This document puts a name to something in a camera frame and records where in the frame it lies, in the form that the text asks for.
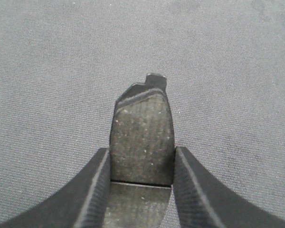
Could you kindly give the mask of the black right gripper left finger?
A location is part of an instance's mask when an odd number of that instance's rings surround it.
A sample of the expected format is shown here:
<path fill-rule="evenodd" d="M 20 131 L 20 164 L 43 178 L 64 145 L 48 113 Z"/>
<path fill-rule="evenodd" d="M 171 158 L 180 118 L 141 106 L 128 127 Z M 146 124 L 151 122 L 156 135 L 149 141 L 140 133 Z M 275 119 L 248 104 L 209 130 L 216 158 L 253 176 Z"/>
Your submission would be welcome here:
<path fill-rule="evenodd" d="M 62 189 L 0 228 L 101 228 L 110 190 L 110 153 L 100 148 Z"/>

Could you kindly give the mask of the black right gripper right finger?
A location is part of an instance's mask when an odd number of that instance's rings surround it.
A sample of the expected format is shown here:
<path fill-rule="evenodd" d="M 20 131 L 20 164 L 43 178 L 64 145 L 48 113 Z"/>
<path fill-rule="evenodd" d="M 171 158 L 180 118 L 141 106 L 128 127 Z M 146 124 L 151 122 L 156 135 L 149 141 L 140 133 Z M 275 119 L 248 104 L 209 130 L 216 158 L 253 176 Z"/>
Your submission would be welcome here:
<path fill-rule="evenodd" d="M 285 220 L 226 187 L 186 147 L 176 148 L 173 192 L 182 228 L 285 228 Z"/>

